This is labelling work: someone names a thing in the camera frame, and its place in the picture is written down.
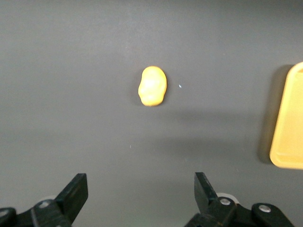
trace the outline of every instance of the gray table surface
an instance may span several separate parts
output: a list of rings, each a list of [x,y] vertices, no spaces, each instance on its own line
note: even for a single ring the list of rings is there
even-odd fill
[[[75,227],[182,227],[203,171],[302,226],[303,171],[268,159],[301,61],[301,0],[0,1],[0,207],[87,173]],[[168,79],[157,107],[137,95],[150,65]]]

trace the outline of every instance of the screw head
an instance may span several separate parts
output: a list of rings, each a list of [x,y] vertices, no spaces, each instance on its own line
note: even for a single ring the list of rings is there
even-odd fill
[[[39,208],[43,209],[49,205],[49,201],[43,201],[40,205]]]
[[[223,199],[220,199],[220,203],[225,206],[228,206],[228,205],[230,205],[231,202],[228,199],[223,198]]]
[[[260,211],[265,212],[265,213],[271,212],[271,208],[269,208],[269,207],[266,206],[266,205],[260,205],[260,206],[259,206],[259,209],[260,209]]]
[[[8,213],[9,213],[8,210],[3,210],[3,211],[1,211],[1,212],[0,212],[0,218],[3,217],[3,216],[5,216],[5,215],[7,215]]]

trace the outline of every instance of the yellow object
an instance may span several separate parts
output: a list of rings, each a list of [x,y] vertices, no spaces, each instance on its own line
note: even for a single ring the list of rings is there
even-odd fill
[[[162,103],[166,86],[166,77],[162,69],[157,66],[149,66],[144,69],[138,89],[143,105],[155,106]]]
[[[287,74],[270,159],[281,168],[303,169],[303,62]]]

